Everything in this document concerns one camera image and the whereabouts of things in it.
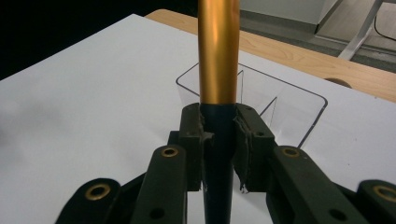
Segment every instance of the gold metallic cylinder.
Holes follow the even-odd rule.
[[[239,0],[198,0],[201,103],[234,104],[239,49]]]

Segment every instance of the clear plastic container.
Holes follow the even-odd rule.
[[[183,105],[199,102],[199,66],[177,78]],[[302,147],[327,100],[311,91],[238,64],[237,102],[256,109],[279,145]]]

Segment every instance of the dark background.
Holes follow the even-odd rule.
[[[123,18],[160,8],[196,16],[197,0],[35,0],[0,3],[0,80]]]

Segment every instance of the gold tube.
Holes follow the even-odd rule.
[[[234,104],[239,49],[239,0],[198,0],[201,103]]]

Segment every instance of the white tabletop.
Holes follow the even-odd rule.
[[[334,182],[396,183],[396,104],[240,52],[240,63],[329,101],[304,150]],[[82,184],[125,184],[177,130],[175,80],[196,35],[136,15],[0,82],[0,223],[53,223]],[[234,190],[232,223],[271,223],[265,195]],[[189,223],[204,223],[202,192]]]

